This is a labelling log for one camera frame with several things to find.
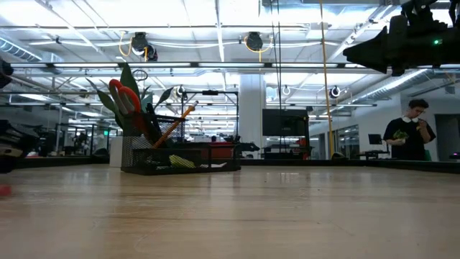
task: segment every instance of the ceiling duct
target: ceiling duct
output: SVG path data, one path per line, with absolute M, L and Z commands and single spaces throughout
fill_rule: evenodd
M 432 70 L 427 69 L 406 73 L 404 76 L 400 77 L 390 77 L 376 83 L 371 88 L 368 88 L 365 94 L 359 95 L 359 97 L 354 99 L 352 102 L 357 104 L 369 99 L 375 101 L 389 98 L 393 94 L 397 94 L 405 89 L 424 83 L 435 77 L 439 77 L 439 75 L 436 75 Z
M 25 47 L 20 42 L 9 38 L 3 33 L 0 33 L 0 50 L 30 63 L 61 63 L 64 61 L 61 57 L 54 53 L 33 50 L 30 47 Z M 62 72 L 62 70 L 57 68 L 42 68 L 41 70 L 54 74 Z

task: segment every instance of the white pillar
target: white pillar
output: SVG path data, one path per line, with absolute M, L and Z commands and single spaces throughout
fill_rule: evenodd
M 242 142 L 253 142 L 260 147 L 260 159 L 265 140 L 262 136 L 262 109 L 265 109 L 265 81 L 263 75 L 241 75 L 239 84 L 239 135 Z

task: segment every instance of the fluorescent light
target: fluorescent light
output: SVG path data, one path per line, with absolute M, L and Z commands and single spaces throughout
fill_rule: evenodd
M 49 100 L 48 98 L 44 97 L 43 95 L 39 95 L 39 94 L 20 94 L 19 96 L 29 98 L 29 99 L 34 99 L 37 101 L 48 101 Z
M 441 65 L 441 68 L 460 68 L 459 64 L 445 64 Z
M 9 103 L 8 105 L 14 105 L 14 106 L 44 106 L 46 104 L 42 104 L 42 103 Z
M 327 115 L 308 115 L 310 118 L 315 119 L 315 118 L 328 118 Z
M 267 106 L 279 106 L 280 104 L 268 103 Z M 281 106 L 311 106 L 311 107 L 327 107 L 327 104 L 281 104 Z M 373 107 L 376 104 L 337 104 L 329 105 L 329 107 L 338 107 L 338 109 L 343 109 L 343 107 Z
M 199 63 L 204 68 L 263 68 L 264 63 Z
M 171 67 L 189 67 L 190 63 L 130 63 L 132 68 L 171 68 Z
M 95 113 L 95 112 L 80 112 L 83 115 L 90 116 L 90 117 L 101 117 L 102 115 Z
M 23 63 L 12 63 L 11 64 L 11 67 L 12 68 L 23 68 L 23 67 L 27 67 L 27 68 L 47 68 L 46 64 L 44 63 L 26 63 L 26 64 L 23 64 Z
M 74 110 L 69 109 L 69 108 L 67 108 L 67 107 L 62 107 L 62 109 L 63 109 L 64 111 L 67 111 L 67 112 L 74 112 Z
M 279 67 L 282 68 L 323 68 L 324 64 L 322 63 L 275 63 L 272 65 L 273 68 Z M 336 68 L 338 64 L 326 64 L 327 68 Z
M 117 63 L 56 63 L 56 68 L 118 68 Z
M 358 65 L 358 64 L 345 64 L 345 68 L 366 68 L 363 65 Z

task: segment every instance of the green leaf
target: green leaf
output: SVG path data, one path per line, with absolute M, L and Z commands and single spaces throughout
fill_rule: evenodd
M 130 88 L 133 92 L 137 95 L 137 98 L 140 98 L 139 95 L 139 88 L 137 87 L 137 82 L 132 76 L 131 68 L 129 67 L 128 63 L 124 63 L 123 71 L 121 72 L 120 82 L 123 86 Z
M 85 78 L 85 79 L 91 84 L 91 86 L 93 87 L 94 91 L 99 91 L 98 87 L 93 83 L 93 81 L 91 81 L 91 80 L 89 80 L 87 78 Z
M 149 86 L 148 86 L 146 89 L 144 89 L 144 91 L 142 92 L 142 95 L 141 95 L 141 100 L 143 100 L 143 99 L 144 99 L 144 97 L 145 97 L 145 94 L 147 93 L 147 90 L 149 90 L 150 86 L 152 86 L 152 85 L 149 85 Z
M 150 93 L 147 97 L 141 101 L 141 108 L 143 112 L 147 112 L 147 104 L 153 102 L 153 93 Z
M 101 79 L 99 79 L 99 81 L 102 82 L 106 86 L 107 89 L 109 89 L 109 85 L 105 81 L 102 81 Z
M 122 117 L 118 117 L 115 115 L 115 122 L 118 124 L 118 126 L 123 129 L 122 125 L 123 125 L 123 122 L 122 122 Z
M 158 100 L 157 104 L 155 107 L 153 107 L 153 110 L 157 108 L 158 105 L 160 105 L 162 102 L 168 100 L 171 95 L 171 91 L 174 89 L 174 87 L 169 88 L 168 90 L 164 91 L 163 94 L 160 96 L 160 100 Z
M 119 119 L 119 122 L 117 124 L 123 129 L 123 116 L 120 114 L 120 111 L 118 110 L 118 107 L 114 104 L 114 101 L 112 101 L 112 98 L 110 96 L 102 91 L 98 91 L 98 96 L 99 99 L 101 100 L 101 103 L 109 110 L 111 110 L 113 113 L 115 113 L 115 117 Z

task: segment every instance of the wall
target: wall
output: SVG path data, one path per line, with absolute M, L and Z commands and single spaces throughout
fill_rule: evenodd
M 351 117 L 333 117 L 332 130 L 358 125 L 360 152 L 376 149 L 384 150 L 386 148 L 385 146 L 370 145 L 368 134 L 381 134 L 381 136 L 383 136 L 388 123 L 393 119 L 401 117 L 401 98 L 399 94 L 395 94 L 391 96 L 390 100 L 377 101 L 376 104 L 376 107 L 355 109 Z M 329 150 L 328 124 L 322 123 L 310 127 L 310 136 L 321 133 L 326 133 L 326 150 Z

